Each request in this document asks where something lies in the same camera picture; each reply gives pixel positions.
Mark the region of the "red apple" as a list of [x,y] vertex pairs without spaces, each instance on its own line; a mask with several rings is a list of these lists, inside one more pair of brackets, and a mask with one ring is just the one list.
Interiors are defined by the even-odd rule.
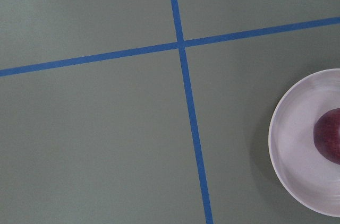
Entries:
[[313,140],[324,158],[339,165],[339,108],[324,113],[317,120]]

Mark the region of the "pink plate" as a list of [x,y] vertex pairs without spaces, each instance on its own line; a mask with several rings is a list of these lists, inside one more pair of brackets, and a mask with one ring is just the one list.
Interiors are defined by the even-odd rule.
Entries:
[[313,128],[338,107],[339,69],[315,72],[282,96],[268,131],[270,160],[281,184],[302,205],[331,217],[339,217],[339,165],[319,153]]

